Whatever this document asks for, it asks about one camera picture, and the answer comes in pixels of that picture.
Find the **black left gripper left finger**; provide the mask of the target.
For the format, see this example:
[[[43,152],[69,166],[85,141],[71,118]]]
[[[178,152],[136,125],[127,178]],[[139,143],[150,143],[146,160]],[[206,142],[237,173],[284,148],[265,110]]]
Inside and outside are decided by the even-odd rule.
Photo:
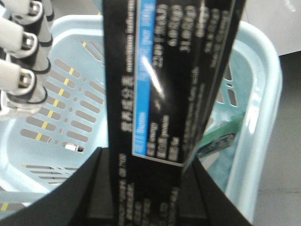
[[[62,185],[0,221],[2,226],[116,226],[109,149],[98,147]]]

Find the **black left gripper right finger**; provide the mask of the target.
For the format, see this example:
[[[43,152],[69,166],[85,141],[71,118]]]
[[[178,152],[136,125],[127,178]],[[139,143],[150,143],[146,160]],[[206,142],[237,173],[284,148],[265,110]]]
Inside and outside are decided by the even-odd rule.
[[[181,185],[182,226],[251,226],[213,181],[199,159],[184,174]]]

